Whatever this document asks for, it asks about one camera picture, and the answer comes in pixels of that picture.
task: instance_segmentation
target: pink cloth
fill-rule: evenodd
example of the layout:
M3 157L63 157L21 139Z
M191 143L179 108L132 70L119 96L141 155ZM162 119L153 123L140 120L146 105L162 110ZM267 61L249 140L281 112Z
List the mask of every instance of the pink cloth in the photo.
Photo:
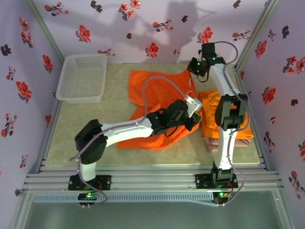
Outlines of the pink cloth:
M214 152L218 150L219 139L212 137L203 137L206 150ZM234 147L247 147L251 144L251 139L236 139Z

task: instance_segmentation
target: floral wallpaper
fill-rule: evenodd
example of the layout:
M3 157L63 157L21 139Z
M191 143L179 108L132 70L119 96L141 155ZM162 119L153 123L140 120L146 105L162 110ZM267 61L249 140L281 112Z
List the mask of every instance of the floral wallpaper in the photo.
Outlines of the floral wallpaper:
M50 124L62 63L23 0L1 1L0 11L0 228L6 229Z
M302 0L279 1L240 69L271 169L282 176L295 228L305 225L304 10Z
M64 57L105 53L108 63L187 62L201 43L242 52L267 0L32 0ZM264 49L259 47L258 57ZM231 47L216 52L228 62Z

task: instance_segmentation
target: robotic arm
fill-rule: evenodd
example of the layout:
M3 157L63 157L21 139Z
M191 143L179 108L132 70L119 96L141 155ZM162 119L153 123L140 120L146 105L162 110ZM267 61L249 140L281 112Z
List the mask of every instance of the robotic arm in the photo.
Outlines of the robotic arm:
M95 178L96 162L101 158L105 148L112 144L137 137L166 134L168 129L183 125L191 131L201 120L198 111L202 103L188 95L184 99L186 102L176 100L167 109L148 113L145 118L141 117L124 123L100 124L97 119L91 120L75 137L78 151L83 149L95 135L107 129L108 131L95 139L80 155L82 178L85 181Z
M247 102L247 96L240 94L230 77L225 77L225 61L222 57L217 57L214 43L203 44L199 53L202 53L201 61L192 58L187 69L202 77L208 73L221 96L215 112L215 122L219 126L220 138L218 154L209 179L212 184L231 182L234 174L227 158L227 152L229 149L229 159L232 161L237 134L233 132L239 129L244 122L246 111L235 94L238 94L245 102ZM198 111L203 104L198 99L189 96L186 96L184 100L177 100L166 109L148 113L146 117L124 123L100 124L97 119L91 120L75 137L78 151L81 151L94 136L101 132L105 133L96 138L80 155L80 170L83 180L92 181L95 179L96 162L101 158L105 148L114 143L137 137L166 134L169 128L179 126L185 126L191 131L201 120Z

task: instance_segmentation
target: orange cloth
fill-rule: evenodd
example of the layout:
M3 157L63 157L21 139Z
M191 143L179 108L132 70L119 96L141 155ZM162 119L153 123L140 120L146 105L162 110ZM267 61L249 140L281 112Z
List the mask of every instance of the orange cloth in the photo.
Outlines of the orange cloth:
M147 71L131 71L129 79L129 99L136 103L139 107L136 109L130 120L140 118L144 115L144 103L142 99L142 86L144 82L151 76L160 75L173 81L183 93L198 98L192 78L187 70L184 72L171 75L164 73L155 73ZM145 99L147 101L148 112L154 112L160 108L167 108L177 99L183 100L183 96L176 88L168 81L160 78L151 79L145 88ZM172 145L179 139L190 134L199 127L196 125L192 131L188 131L184 126L178 127L176 132L170 137L165 135L157 135L152 137L133 138L126 141L118 142L118 148L140 148L140 149L163 149Z
M203 102L202 113L202 129L205 137L219 138L219 128L215 122L215 111L220 101L220 95L218 91L206 91L199 92L199 99ZM246 113L244 122L241 124L241 128L244 128L248 123L248 114ZM249 139L254 135L249 126L247 129L237 133L236 139Z

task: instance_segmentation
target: plastic basket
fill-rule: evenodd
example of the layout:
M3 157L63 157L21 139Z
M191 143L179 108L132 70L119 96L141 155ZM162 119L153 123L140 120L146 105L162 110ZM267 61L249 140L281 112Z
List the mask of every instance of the plastic basket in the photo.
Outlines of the plastic basket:
M71 104L102 100L107 57L104 54L78 54L66 57L56 98Z

